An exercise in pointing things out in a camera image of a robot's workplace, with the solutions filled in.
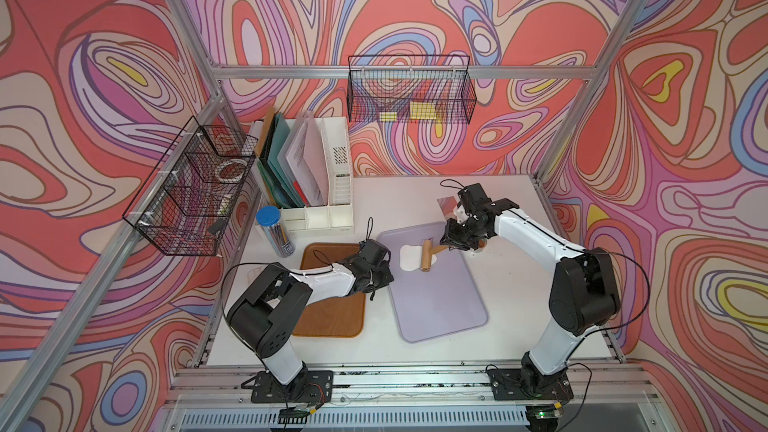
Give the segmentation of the white dough piece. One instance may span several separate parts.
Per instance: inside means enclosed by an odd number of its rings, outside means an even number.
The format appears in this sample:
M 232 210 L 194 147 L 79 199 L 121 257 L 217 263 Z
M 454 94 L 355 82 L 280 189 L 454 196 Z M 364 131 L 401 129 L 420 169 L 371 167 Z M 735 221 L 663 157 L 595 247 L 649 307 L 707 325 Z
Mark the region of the white dough piece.
M 421 269 L 423 246 L 403 245 L 399 250 L 399 268 L 403 272 Z

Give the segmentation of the wooden dough roller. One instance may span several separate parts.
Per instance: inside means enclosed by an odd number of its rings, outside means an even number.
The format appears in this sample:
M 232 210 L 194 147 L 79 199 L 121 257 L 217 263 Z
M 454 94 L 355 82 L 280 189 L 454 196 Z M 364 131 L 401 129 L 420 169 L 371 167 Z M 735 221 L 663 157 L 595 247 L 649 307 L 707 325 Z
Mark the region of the wooden dough roller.
M 441 245 L 441 244 L 435 245 L 431 239 L 426 239 L 422 244 L 420 270 L 422 272 L 429 272 L 433 264 L 433 258 L 437 254 L 447 249 L 448 249 L 447 245 Z

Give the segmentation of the lilac plastic cutting mat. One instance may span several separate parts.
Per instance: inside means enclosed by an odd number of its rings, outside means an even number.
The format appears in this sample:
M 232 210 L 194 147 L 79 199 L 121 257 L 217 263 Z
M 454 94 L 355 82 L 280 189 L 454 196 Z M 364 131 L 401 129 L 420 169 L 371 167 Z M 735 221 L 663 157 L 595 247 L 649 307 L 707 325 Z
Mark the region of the lilac plastic cutting mat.
M 391 252 L 389 285 L 401 337 L 417 343 L 485 325 L 488 312 L 462 252 L 444 250 L 433 258 L 429 272 L 403 272 L 399 250 L 403 245 L 437 245 L 445 224 L 433 222 L 385 231 L 377 241 Z

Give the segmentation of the round metal cutter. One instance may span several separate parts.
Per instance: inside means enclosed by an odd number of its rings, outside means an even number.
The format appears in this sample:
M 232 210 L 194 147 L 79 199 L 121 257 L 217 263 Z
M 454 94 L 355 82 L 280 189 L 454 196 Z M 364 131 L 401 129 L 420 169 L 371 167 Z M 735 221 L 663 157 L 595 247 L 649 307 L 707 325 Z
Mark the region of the round metal cutter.
M 477 243 L 477 247 L 472 250 L 473 253 L 481 253 L 483 252 L 488 245 L 487 240 L 479 240 Z

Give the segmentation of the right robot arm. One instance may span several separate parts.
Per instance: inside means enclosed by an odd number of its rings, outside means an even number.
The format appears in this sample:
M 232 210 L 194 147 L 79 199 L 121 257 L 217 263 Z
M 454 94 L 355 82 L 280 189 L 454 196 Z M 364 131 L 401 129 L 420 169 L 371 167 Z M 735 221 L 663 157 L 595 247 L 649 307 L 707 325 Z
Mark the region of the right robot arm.
M 447 220 L 442 245 L 475 251 L 483 242 L 500 237 L 552 273 L 551 319 L 537 344 L 521 359 L 521 379 L 533 390 L 560 379 L 587 335 L 620 311 L 610 254 L 556 235 L 515 202 L 489 198 L 479 183 L 460 187 L 457 196 L 458 206 Z

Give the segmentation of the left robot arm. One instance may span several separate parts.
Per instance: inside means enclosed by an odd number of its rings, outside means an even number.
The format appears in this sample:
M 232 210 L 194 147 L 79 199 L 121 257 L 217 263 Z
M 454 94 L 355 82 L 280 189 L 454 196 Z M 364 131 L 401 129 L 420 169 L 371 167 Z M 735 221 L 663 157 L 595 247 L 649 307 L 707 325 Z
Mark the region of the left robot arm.
M 293 270 L 279 262 L 262 271 L 227 309 L 225 321 L 282 386 L 303 380 L 306 365 L 291 343 L 291 336 L 310 305 L 358 294 L 374 295 L 394 281 L 391 253 L 373 239 L 359 243 L 358 251 L 327 266 Z

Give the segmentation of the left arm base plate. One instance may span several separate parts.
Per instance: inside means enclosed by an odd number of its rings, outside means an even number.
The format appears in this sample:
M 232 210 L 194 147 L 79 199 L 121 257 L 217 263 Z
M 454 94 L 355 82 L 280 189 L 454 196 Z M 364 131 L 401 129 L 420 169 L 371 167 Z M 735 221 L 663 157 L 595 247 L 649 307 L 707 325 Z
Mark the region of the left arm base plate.
M 242 383 L 251 385 L 250 401 L 255 404 L 306 403 L 322 405 L 332 399 L 334 373 L 331 370 L 301 371 L 288 385 L 281 384 L 270 372 L 259 372 Z

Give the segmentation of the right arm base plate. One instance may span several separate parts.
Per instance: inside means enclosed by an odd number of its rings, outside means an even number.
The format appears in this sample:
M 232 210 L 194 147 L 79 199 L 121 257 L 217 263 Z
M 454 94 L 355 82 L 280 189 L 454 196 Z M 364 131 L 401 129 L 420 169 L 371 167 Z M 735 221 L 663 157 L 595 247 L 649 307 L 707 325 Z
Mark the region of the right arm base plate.
M 541 375 L 535 367 L 499 368 L 493 364 L 485 368 L 495 401 L 570 402 L 574 394 L 566 372 Z

